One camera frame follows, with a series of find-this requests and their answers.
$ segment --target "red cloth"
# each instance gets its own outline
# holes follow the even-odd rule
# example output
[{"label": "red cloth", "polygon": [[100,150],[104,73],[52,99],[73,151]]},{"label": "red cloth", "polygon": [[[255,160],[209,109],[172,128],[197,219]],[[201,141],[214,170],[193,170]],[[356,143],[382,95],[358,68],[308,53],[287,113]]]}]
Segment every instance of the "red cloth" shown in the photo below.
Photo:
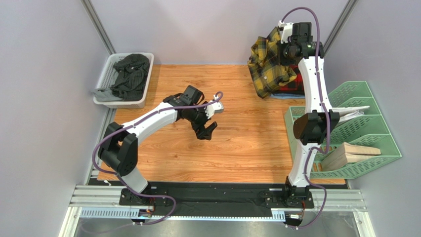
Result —
[{"label": "red cloth", "polygon": [[290,83],[281,86],[279,88],[279,91],[285,92],[285,93],[302,93],[304,94],[304,84],[302,82],[302,76],[299,72],[298,66],[291,65],[290,66],[295,73],[297,73],[297,78]]}]

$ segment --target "wood tabletop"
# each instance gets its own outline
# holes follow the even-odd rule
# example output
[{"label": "wood tabletop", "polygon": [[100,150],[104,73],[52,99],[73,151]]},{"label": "wood tabletop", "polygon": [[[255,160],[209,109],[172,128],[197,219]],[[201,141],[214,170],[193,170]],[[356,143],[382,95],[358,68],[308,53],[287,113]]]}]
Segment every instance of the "wood tabletop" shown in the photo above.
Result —
[{"label": "wood tabletop", "polygon": [[[218,91],[225,110],[216,121],[212,139],[198,140],[190,122],[179,120],[147,138],[140,146],[137,167],[150,181],[284,183],[292,168],[284,114],[304,99],[261,99],[246,65],[154,65],[143,109],[117,109],[121,124],[142,116],[164,98],[188,85],[209,101]],[[104,163],[102,168],[110,170]],[[116,180],[100,173],[99,180]],[[314,179],[344,184],[343,179]]]}]

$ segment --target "green plastic organizer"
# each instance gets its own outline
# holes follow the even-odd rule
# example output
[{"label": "green plastic organizer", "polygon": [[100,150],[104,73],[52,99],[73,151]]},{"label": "green plastic organizer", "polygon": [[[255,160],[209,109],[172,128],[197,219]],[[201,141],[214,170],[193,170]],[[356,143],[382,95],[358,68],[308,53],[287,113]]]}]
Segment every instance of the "green plastic organizer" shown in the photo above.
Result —
[{"label": "green plastic organizer", "polygon": [[[329,93],[329,101],[332,107],[354,107],[369,105],[370,109],[364,111],[364,115],[354,118],[338,127],[331,133],[330,152],[327,155],[317,153],[314,163],[316,169],[312,169],[311,178],[321,179],[355,179],[372,170],[382,167],[402,157],[390,130],[384,121],[376,100],[373,97],[365,81],[347,81],[334,91]],[[288,140],[293,159],[297,147],[294,137],[294,121],[305,112],[305,107],[290,107],[285,113]],[[334,171],[320,172],[318,163],[326,158],[334,149],[343,142],[353,145],[376,147],[381,150],[381,155],[368,160],[348,164]]]}]

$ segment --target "white wall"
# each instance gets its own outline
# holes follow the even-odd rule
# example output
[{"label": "white wall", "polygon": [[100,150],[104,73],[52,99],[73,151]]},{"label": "white wall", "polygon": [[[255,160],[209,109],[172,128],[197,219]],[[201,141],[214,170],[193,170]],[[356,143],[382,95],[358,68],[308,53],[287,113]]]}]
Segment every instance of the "white wall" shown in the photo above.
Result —
[{"label": "white wall", "polygon": [[[316,12],[325,42],[346,2],[92,0],[117,52],[152,52],[158,64],[246,64],[257,37],[266,37],[285,13],[298,6]],[[287,21],[313,17],[300,10]]]},{"label": "white wall", "polygon": [[79,0],[0,2],[0,236],[56,237],[105,115],[108,53]]},{"label": "white wall", "polygon": [[403,157],[351,181],[378,237],[421,236],[421,2],[361,0],[325,59],[328,90],[366,80]]}]

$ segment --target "metal floor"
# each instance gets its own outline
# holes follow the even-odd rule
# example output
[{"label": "metal floor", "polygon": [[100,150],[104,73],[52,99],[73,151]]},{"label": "metal floor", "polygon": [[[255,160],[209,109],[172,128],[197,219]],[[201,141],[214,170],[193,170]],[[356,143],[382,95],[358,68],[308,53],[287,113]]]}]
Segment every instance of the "metal floor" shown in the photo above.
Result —
[{"label": "metal floor", "polygon": [[[306,212],[303,224],[315,213]],[[80,219],[88,231],[106,231],[128,224],[125,219]],[[151,226],[129,226],[118,231],[91,235],[77,229],[75,237],[359,237],[352,212],[324,212],[310,228],[295,231],[283,223],[247,221],[175,221],[167,220]]]}]

